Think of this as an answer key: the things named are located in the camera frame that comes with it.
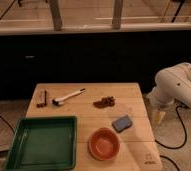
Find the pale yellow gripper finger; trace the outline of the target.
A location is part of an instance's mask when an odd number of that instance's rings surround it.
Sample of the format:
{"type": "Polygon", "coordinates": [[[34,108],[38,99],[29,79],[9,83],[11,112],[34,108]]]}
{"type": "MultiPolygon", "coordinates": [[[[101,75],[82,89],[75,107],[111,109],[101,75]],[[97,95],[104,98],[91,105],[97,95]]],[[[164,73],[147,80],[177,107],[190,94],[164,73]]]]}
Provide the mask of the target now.
{"type": "Polygon", "coordinates": [[[163,110],[155,109],[153,111],[153,124],[158,126],[165,117],[166,112],[163,110]]]}

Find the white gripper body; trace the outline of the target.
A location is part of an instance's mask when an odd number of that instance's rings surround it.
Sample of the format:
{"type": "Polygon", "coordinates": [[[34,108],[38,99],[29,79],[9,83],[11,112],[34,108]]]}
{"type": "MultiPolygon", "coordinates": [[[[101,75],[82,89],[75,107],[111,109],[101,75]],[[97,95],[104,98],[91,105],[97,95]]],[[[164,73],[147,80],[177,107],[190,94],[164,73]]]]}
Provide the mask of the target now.
{"type": "Polygon", "coordinates": [[[147,98],[151,106],[156,109],[166,108],[174,103],[174,98],[158,87],[154,87],[147,94],[147,98]]]}

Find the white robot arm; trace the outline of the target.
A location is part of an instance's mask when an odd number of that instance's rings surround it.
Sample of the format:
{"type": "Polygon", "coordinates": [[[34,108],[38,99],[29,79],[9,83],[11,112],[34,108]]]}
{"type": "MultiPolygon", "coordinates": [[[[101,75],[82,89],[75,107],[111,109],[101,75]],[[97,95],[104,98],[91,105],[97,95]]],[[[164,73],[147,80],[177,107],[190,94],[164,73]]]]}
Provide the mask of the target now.
{"type": "Polygon", "coordinates": [[[178,100],[191,108],[191,63],[164,68],[155,75],[155,86],[148,93],[153,126],[161,123],[164,109],[178,100]]]}

